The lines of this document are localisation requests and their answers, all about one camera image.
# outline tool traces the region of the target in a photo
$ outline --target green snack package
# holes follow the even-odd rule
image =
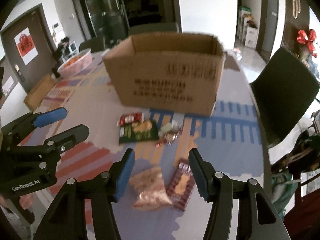
[[[158,127],[154,120],[129,123],[120,127],[119,144],[152,140],[159,140]]]

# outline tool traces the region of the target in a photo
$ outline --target fruit basket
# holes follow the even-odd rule
[[[68,79],[87,68],[92,62],[91,49],[85,49],[74,55],[58,68],[62,78]]]

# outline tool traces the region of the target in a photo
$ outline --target brown snack package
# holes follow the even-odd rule
[[[167,194],[175,207],[186,210],[194,185],[195,179],[188,160],[180,159],[178,168],[167,188]]]
[[[135,209],[155,211],[172,205],[165,190],[160,166],[132,176],[129,184],[139,193],[138,200],[132,206]]]

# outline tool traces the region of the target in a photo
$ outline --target chair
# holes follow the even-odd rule
[[[151,32],[179,32],[179,26],[176,22],[136,25],[129,29],[128,35]]]
[[[250,85],[269,148],[279,144],[289,134],[319,91],[317,79],[284,48],[276,51]]]
[[[79,51],[82,51],[84,49],[91,49],[91,53],[99,52],[99,51],[105,51],[106,48],[106,42],[104,40],[103,36],[92,38],[90,40],[84,41],[79,46]]]

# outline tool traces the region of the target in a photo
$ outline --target small cardboard box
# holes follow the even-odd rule
[[[122,104],[211,116],[224,59],[216,37],[168,32],[130,36],[103,61]]]

